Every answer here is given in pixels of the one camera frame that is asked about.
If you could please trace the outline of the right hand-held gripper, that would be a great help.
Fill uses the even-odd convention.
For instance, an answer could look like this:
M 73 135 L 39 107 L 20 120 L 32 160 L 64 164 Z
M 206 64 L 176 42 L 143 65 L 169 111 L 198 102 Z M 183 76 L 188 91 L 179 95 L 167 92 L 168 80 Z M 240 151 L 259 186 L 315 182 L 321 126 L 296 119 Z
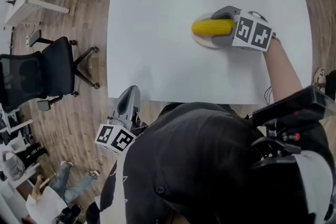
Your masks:
M 211 19 L 231 19 L 237 22 L 236 30 L 232 29 L 229 34 L 211 37 L 214 48 L 233 46 L 266 52 L 274 33 L 264 16 L 234 6 L 225 6 L 217 10 Z

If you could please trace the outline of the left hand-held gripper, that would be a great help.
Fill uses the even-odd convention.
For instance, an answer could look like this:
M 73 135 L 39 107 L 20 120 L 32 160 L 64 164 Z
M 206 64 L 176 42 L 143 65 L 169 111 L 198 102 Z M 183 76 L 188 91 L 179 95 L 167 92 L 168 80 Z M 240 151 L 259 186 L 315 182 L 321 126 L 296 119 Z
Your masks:
M 140 90 L 132 85 L 119 96 L 113 116 L 100 124 L 95 144 L 116 154 L 124 152 L 148 126 L 140 120 L 139 113 Z

